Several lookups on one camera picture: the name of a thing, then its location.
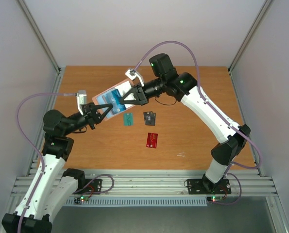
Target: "wooden tabletop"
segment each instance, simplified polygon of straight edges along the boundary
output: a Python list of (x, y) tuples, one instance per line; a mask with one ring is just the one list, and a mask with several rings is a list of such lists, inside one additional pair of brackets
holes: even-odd
[[(60, 93), (87, 91), (87, 102), (100, 92), (126, 79), (128, 67), (66, 67)], [(188, 72), (196, 77), (194, 67), (176, 67), (178, 73)], [(138, 71), (145, 81), (154, 79), (151, 67)], [(207, 95), (234, 121), (242, 125), (238, 104), (230, 77), (225, 67), (200, 67), (202, 87)], [(162, 103), (173, 103), (174, 98), (163, 94)], [(58, 97), (55, 109), (65, 116), (77, 112), (76, 99)], [(144, 124), (143, 112), (156, 113), (156, 126)], [(218, 143), (209, 128), (182, 103), (164, 106), (154, 99), (144, 106), (134, 106), (134, 125), (123, 125), (123, 114), (88, 128), (86, 133), (71, 134), (75, 140), (65, 168), (98, 169), (208, 169), (210, 151)], [(148, 133), (157, 133), (157, 148), (147, 148)], [(253, 166), (249, 146), (236, 161)]]

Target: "white wall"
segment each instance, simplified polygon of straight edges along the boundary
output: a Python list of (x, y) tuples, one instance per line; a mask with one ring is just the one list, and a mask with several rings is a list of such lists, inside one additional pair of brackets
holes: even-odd
[(274, 1), (233, 75), (289, 220), (289, 0)]
[[(26, 0), (65, 65), (135, 65), (155, 44), (186, 43), (202, 66), (229, 66), (264, 0)], [(175, 65), (192, 65), (165, 45)]]
[[(15, 110), (26, 96), (50, 91), (55, 71), (14, 0), (0, 0), (0, 223), (16, 176), (23, 175), (30, 147), (16, 128)], [(20, 120), (36, 136), (46, 99), (23, 107)]]

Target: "black mounting plate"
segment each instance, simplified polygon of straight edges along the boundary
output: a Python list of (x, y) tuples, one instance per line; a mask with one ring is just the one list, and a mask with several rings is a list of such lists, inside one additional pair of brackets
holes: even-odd
[[(85, 185), (88, 184), (89, 181), (91, 181), (91, 179), (85, 179)], [(94, 192), (100, 192), (102, 189), (102, 179), (95, 179), (89, 185), (94, 188)], [(89, 193), (89, 192), (91, 192), (91, 188), (86, 187), (81, 192), (78, 192), (76, 194)]]
[(202, 179), (187, 179), (184, 182), (184, 186), (188, 189), (188, 194), (197, 195), (197, 194), (225, 194), (224, 190), (222, 190), (219, 186), (222, 186), (227, 194), (231, 194), (231, 186), (228, 179), (222, 179), (219, 185), (214, 189), (212, 193), (208, 193), (206, 189), (202, 186)]

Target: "purple cable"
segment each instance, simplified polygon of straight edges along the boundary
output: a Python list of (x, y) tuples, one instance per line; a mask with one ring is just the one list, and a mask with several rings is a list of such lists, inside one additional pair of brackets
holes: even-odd
[(135, 69), (134, 70), (137, 70), (141, 63), (144, 61), (144, 59), (154, 50), (156, 49), (157, 47), (161, 46), (161, 45), (164, 45), (164, 44), (177, 44), (177, 45), (181, 45), (182, 47), (184, 47), (185, 49), (188, 50), (188, 52), (191, 54), (192, 58), (193, 58), (193, 61), (194, 61), (194, 64), (195, 64), (195, 68), (196, 68), (196, 73), (197, 73), (197, 90), (198, 90), (198, 93), (199, 95), (201, 96), (201, 98), (208, 104), (208, 106), (227, 124), (227, 126), (229, 126), (232, 130), (234, 130), (235, 132), (237, 132), (240, 136), (242, 136), (244, 139), (246, 139), (251, 146), (253, 146), (257, 152), (257, 154), (259, 155), (259, 162), (256, 166), (245, 166), (245, 165), (242, 165), (242, 164), (239, 164), (237, 162), (231, 162), (229, 167), (226, 169), (225, 171), (225, 174), (228, 172), (228, 170), (230, 169), (231, 165), (232, 164), (236, 164), (240, 167), (243, 167), (243, 168), (246, 168), (246, 169), (258, 169), (261, 164), (262, 164), (262, 161), (263, 161), (263, 156), (262, 156), (262, 153), (260, 151), (260, 149), (257, 147), (257, 145), (249, 138), (247, 137), (245, 134), (243, 134), (241, 131), (239, 131), (238, 129), (236, 129), (234, 126), (231, 125), (231, 123), (229, 123), (227, 121), (227, 119), (225, 119), (219, 112), (217, 109), (215, 109), (215, 107), (208, 101), (206, 101), (206, 97), (202, 94), (201, 92), (201, 76), (200, 76), (200, 73), (199, 73), (199, 67), (197, 65), (197, 61), (196, 61), (196, 57), (195, 55), (193, 54), (192, 50), (186, 46), (185, 44), (181, 43), (181, 42), (178, 42), (178, 41), (174, 41), (174, 40), (168, 40), (168, 41), (164, 41), (164, 42), (161, 42), (157, 45), (155, 45), (153, 48), (151, 48), (143, 57), (142, 59), (138, 62), (138, 64), (136, 65)]
[(107, 176), (107, 177), (109, 177), (109, 178), (112, 180), (112, 185), (111, 185), (111, 187), (110, 187), (108, 190), (101, 191), (101, 192), (94, 192), (94, 193), (95, 193), (95, 194), (107, 193), (108, 191), (110, 191), (110, 190), (114, 187), (114, 179), (113, 179), (113, 177), (112, 177), (111, 175), (109, 175), (109, 174), (101, 174), (101, 175), (96, 176), (95, 178), (91, 179), (91, 180), (84, 186), (84, 188), (77, 190), (77, 191), (74, 192), (73, 194), (77, 194), (77, 193), (83, 191), (85, 188), (87, 188), (87, 187), (90, 185), (90, 183), (92, 183), (95, 179), (97, 179), (97, 178), (99, 178), (99, 177), (101, 177), (101, 176)]
[[(42, 164), (42, 169), (41, 169), (41, 173), (39, 174), (36, 182), (35, 182), (35, 185), (31, 191), (31, 194), (29, 195), (28, 199), (27, 199), (27, 202), (26, 202), (26, 206), (28, 206), (30, 204), (30, 201), (33, 197), (33, 194), (34, 192), (36, 191), (36, 188), (43, 176), (43, 172), (45, 170), (45, 162), (44, 162), (44, 158), (41, 154), (41, 152), (36, 148), (36, 146), (33, 144), (33, 142), (27, 137), (27, 135), (23, 132), (21, 126), (20, 126), (20, 122), (19, 122), (19, 111), (22, 107), (22, 105), (28, 101), (29, 99), (32, 99), (34, 97), (37, 97), (37, 96), (76, 96), (76, 94), (60, 94), (60, 93), (38, 93), (38, 94), (34, 94), (34, 95), (31, 95), (31, 96), (28, 96), (27, 98), (25, 98), (23, 101), (21, 101), (21, 103), (18, 105), (17, 109), (16, 109), (16, 124), (17, 124), (17, 127), (21, 133), (21, 135), (28, 141), (28, 143), (32, 146), (32, 148), (35, 150), (35, 152), (37, 153), (39, 159), (41, 160), (41, 164)], [(19, 223), (18, 223), (18, 229), (17, 229), (17, 233), (20, 233), (21, 232), (21, 224), (22, 224), (22, 221), (23, 221), (23, 217), (25, 215), (27, 211), (27, 208), (24, 208), (22, 213), (21, 213), (21, 216), (20, 216), (20, 219), (19, 219)]]
[(208, 203), (213, 203), (213, 204), (218, 204), (218, 205), (233, 205), (233, 204), (236, 204), (237, 202), (239, 202), (239, 200), (241, 199), (241, 194), (242, 194), (242, 189), (241, 189), (241, 184), (240, 184), (240, 181), (239, 179), (237, 178), (237, 176), (235, 176), (233, 173), (228, 173), (227, 175), (232, 175), (234, 176), (234, 178), (237, 180), (238, 182), (238, 185), (239, 185), (239, 196), (238, 198), (233, 201), (233, 202), (230, 202), (230, 203), (224, 203), (224, 202), (219, 202), (219, 201), (208, 201)]

